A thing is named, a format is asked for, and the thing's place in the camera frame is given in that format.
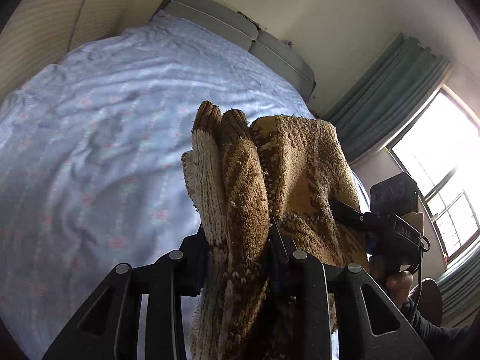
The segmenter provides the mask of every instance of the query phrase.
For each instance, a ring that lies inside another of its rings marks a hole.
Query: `white wall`
[[[480,40],[454,0],[385,0],[400,30],[455,62],[446,83],[480,116]]]
[[[387,149],[382,149],[366,161],[355,164],[352,169],[367,191],[370,191],[372,185],[402,172]],[[422,278],[438,279],[446,270],[445,259],[428,214],[421,202],[419,206],[424,216],[424,234],[431,243],[430,251],[423,256]]]
[[[122,28],[147,23],[162,0],[134,0]],[[311,66],[312,109],[322,115],[398,33],[383,0],[217,0],[265,26]]]

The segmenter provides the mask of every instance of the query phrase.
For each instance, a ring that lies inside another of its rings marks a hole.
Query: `cable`
[[[412,315],[410,317],[410,325],[413,325],[413,321],[415,320],[415,314],[417,313],[417,307],[420,302],[420,296],[422,295],[422,259],[423,259],[423,248],[420,252],[420,262],[418,263],[418,296],[417,296],[417,301],[413,305]]]
[[[427,237],[425,237],[424,235],[422,236],[421,238],[421,243],[420,243],[420,262],[422,261],[422,258],[423,258],[423,254],[427,251],[430,250],[430,241],[428,240]],[[409,271],[412,275],[414,275],[416,273],[416,271],[419,270],[419,267],[420,267],[420,264],[411,264],[407,269],[405,269],[406,271]]]

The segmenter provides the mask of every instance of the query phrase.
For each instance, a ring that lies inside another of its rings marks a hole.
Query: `metal rivet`
[[[357,274],[358,272],[360,272],[362,270],[362,266],[361,265],[358,265],[354,262],[351,262],[347,268],[349,269],[349,271],[353,274]]]
[[[171,260],[180,260],[183,257],[181,250],[172,250],[169,254]]]
[[[127,273],[129,269],[130,267],[127,264],[118,264],[115,268],[115,272],[122,275],[124,273]]]
[[[293,252],[293,257],[297,260],[304,260],[307,258],[307,254],[303,250],[296,250]]]

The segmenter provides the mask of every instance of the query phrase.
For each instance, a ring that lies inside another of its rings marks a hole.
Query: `black cable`
[[[415,320],[415,314],[417,313],[417,307],[420,302],[420,296],[422,295],[422,259],[423,259],[423,250],[420,252],[420,262],[418,263],[418,296],[417,301],[413,305],[412,315],[410,317],[410,325],[413,325]]]
[[[411,264],[411,266],[409,266],[407,269],[405,269],[406,271],[409,271],[412,275],[415,274],[416,271],[419,270],[419,265],[418,264]]]

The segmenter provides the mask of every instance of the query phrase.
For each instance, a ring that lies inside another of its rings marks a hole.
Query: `human hand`
[[[381,281],[385,276],[385,263],[383,257],[371,256],[368,262],[370,266],[370,276],[377,281]],[[385,283],[389,290],[388,296],[399,309],[409,297],[412,283],[413,276],[408,271],[401,271],[388,276]]]

